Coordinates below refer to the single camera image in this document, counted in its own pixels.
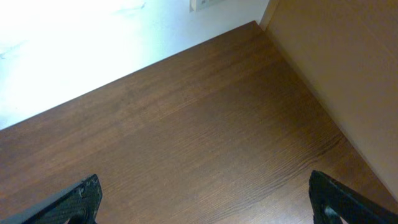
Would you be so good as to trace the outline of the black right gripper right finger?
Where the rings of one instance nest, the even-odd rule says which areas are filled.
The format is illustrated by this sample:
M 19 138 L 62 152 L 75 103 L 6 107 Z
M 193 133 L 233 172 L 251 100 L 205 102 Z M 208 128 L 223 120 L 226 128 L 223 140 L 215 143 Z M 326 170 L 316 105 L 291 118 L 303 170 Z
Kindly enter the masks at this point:
M 321 171 L 312 171 L 308 192 L 314 224 L 397 223 L 397 214 Z

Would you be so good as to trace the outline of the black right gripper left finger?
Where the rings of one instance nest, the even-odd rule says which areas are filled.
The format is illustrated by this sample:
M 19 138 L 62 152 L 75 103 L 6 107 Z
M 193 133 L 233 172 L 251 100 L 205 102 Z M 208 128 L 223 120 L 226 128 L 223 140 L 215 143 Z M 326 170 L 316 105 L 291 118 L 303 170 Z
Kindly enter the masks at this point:
M 93 174 L 1 223 L 96 224 L 102 197 L 99 178 Z

